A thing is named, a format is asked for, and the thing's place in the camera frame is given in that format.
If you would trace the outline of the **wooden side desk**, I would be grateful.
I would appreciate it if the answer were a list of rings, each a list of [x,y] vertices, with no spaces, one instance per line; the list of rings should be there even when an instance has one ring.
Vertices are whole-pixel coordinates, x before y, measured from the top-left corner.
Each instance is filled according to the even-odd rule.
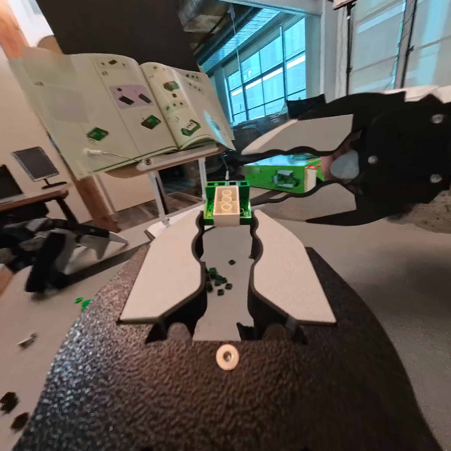
[[[55,187],[51,189],[44,189],[36,194],[21,194],[18,196],[10,197],[1,200],[0,202],[0,212],[4,213],[7,211],[12,211],[14,209],[23,207],[23,206],[30,206],[30,205],[37,205],[42,203],[47,203],[50,201],[56,201],[65,215],[65,218],[68,221],[76,222],[76,216],[71,211],[70,207],[66,203],[65,199],[69,195],[68,188],[64,187]]]

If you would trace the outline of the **green lego set box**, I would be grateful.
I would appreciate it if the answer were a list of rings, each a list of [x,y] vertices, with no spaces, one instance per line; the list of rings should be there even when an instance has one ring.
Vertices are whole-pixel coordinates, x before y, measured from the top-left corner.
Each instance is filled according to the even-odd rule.
[[[321,159],[310,154],[277,155],[243,166],[250,186],[304,194],[324,182]]]

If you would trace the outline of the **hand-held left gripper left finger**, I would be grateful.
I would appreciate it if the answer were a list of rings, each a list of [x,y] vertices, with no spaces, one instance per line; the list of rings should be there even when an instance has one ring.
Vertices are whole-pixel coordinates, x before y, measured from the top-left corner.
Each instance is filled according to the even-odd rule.
[[[205,278],[195,243],[203,236],[202,219],[201,211],[191,211],[164,227],[151,242],[119,317],[121,323],[159,323],[200,294]]]

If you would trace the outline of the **black light stand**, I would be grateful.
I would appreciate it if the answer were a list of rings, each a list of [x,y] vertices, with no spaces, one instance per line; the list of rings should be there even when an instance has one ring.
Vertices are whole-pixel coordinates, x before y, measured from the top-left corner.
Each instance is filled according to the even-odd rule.
[[[356,0],[333,1],[336,19],[335,38],[335,97],[344,97],[350,93],[353,46],[353,10]]]

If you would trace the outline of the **black office chair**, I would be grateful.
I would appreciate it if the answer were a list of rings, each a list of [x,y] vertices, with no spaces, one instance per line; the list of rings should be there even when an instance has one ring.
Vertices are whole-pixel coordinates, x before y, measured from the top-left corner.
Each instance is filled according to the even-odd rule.
[[[304,120],[317,119],[321,117],[319,113],[324,104],[326,97],[323,93],[306,99],[287,100],[287,120],[297,120],[299,117]]]

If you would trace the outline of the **lego instruction booklet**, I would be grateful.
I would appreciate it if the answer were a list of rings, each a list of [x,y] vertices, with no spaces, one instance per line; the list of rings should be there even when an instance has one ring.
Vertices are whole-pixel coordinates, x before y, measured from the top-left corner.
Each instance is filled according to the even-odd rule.
[[[213,142],[235,150],[210,78],[116,54],[22,47],[10,67],[77,179]]]

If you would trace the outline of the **dark green lego piece pile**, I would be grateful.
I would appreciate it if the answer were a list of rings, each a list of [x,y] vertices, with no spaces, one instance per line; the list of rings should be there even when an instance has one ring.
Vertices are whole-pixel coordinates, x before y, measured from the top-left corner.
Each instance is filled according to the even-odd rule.
[[[202,262],[202,264],[207,294],[223,297],[227,292],[233,290],[233,283],[222,275],[217,267],[210,267],[206,262]]]

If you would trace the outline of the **person's right hand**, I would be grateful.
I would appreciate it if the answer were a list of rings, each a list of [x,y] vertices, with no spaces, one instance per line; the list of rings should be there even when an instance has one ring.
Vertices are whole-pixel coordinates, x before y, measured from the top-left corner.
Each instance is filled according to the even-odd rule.
[[[341,144],[341,146],[334,151],[334,153],[329,155],[322,155],[320,157],[321,159],[320,167],[322,175],[324,177],[324,181],[345,180],[341,177],[337,177],[336,175],[334,175],[334,173],[332,173],[331,171],[331,168],[337,159],[339,159],[342,155],[346,155],[352,150],[352,143],[355,141],[356,136],[357,136],[356,134],[349,136],[346,139],[346,141],[344,141]]]

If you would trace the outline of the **black and white spare device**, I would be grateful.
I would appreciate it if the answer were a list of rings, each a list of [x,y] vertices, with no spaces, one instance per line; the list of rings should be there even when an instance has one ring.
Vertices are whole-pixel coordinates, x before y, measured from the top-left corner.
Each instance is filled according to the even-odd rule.
[[[1,220],[0,262],[12,273],[30,267],[25,291],[42,294],[68,286],[65,271],[77,248],[93,249],[99,260],[111,242],[128,244],[114,232],[63,219]]]

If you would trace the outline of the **dark computer monitor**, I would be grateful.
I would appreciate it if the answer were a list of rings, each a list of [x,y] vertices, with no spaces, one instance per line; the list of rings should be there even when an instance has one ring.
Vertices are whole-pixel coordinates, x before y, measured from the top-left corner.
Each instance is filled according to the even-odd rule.
[[[25,194],[6,165],[0,166],[0,204],[23,200]]]

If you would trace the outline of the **grey framed tablet monitor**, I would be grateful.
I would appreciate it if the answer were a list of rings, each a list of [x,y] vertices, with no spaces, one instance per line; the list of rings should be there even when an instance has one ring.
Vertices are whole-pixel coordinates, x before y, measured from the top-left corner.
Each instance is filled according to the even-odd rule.
[[[42,190],[67,185],[64,181],[49,183],[49,178],[59,176],[60,173],[42,147],[16,150],[12,155],[33,182],[45,182]]]

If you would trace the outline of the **green lego plate cream brick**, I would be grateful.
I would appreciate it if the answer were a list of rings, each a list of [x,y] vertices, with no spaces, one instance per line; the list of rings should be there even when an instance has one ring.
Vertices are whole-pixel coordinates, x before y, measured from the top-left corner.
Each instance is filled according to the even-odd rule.
[[[250,184],[242,181],[211,181],[206,184],[204,225],[236,227],[250,225]]]

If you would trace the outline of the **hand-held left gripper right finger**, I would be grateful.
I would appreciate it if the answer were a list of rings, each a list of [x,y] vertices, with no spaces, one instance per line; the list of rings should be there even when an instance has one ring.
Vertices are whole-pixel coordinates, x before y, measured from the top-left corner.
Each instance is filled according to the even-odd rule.
[[[264,212],[250,227],[248,311],[258,335],[271,324],[335,326],[336,318],[302,241]]]

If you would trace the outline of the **white book stand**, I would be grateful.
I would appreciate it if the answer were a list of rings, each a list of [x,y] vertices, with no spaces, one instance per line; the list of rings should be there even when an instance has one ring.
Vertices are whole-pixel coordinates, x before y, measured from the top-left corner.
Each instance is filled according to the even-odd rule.
[[[144,174],[148,176],[157,204],[158,219],[162,223],[160,230],[163,231],[171,225],[171,222],[166,211],[166,201],[163,195],[159,171],[196,161],[199,167],[202,201],[206,202],[206,158],[222,155],[228,150],[229,149],[222,144],[211,143],[171,154],[156,155],[148,159],[148,162],[129,162],[125,166],[108,170],[106,173],[120,179],[129,179]]]

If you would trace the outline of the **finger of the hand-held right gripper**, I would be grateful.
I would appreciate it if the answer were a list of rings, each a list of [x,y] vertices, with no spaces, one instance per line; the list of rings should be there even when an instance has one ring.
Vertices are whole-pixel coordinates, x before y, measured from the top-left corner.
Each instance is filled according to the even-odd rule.
[[[323,154],[338,149],[351,134],[352,125],[353,115],[290,120],[247,145],[242,150],[242,155],[267,152],[288,154],[298,148]]]
[[[307,197],[292,196],[287,200],[263,206],[263,212],[267,216],[288,221],[306,221],[355,209],[354,195],[336,183],[327,185]]]

